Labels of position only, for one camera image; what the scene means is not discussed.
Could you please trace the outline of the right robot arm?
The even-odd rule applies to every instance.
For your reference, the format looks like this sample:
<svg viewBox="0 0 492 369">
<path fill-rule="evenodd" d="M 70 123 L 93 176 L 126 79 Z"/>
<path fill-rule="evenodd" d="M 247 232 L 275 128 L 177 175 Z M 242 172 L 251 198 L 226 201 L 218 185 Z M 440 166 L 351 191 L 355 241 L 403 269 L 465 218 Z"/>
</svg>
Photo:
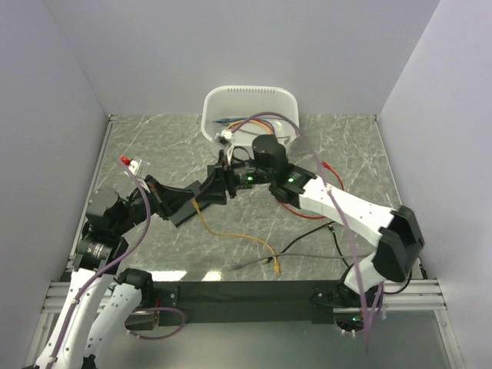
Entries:
<svg viewBox="0 0 492 369">
<path fill-rule="evenodd" d="M 419 258 L 425 242 L 417 217 L 409 207 L 373 204 L 328 184 L 320 175 L 289 162 L 285 147 L 273 135 L 253 139 L 249 159 L 234 158 L 236 147 L 227 141 L 216 165 L 195 200 L 226 204 L 238 190 L 267 185 L 276 200 L 307 210 L 342 225 L 347 236 L 361 236 L 374 251 L 354 260 L 338 282 L 335 295 L 354 307 L 368 303 L 372 289 L 385 281 L 403 282 Z"/>
</svg>

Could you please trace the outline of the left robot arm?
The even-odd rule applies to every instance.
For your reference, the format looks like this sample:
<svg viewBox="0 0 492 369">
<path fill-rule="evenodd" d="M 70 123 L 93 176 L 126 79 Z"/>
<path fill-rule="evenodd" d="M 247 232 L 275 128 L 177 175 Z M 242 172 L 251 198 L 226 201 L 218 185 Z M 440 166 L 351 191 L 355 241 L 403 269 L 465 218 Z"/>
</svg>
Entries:
<svg viewBox="0 0 492 369">
<path fill-rule="evenodd" d="M 183 209 L 195 214 L 191 199 L 204 185 L 173 188 L 150 175 L 131 179 L 136 188 L 127 198 L 113 188 L 99 188 L 89 197 L 68 293 L 34 368 L 100 368 L 104 346 L 133 313 L 156 317 L 161 311 L 149 272 L 118 270 L 136 249 L 124 235 L 140 224 L 148 229 L 153 214 L 165 220 Z"/>
</svg>

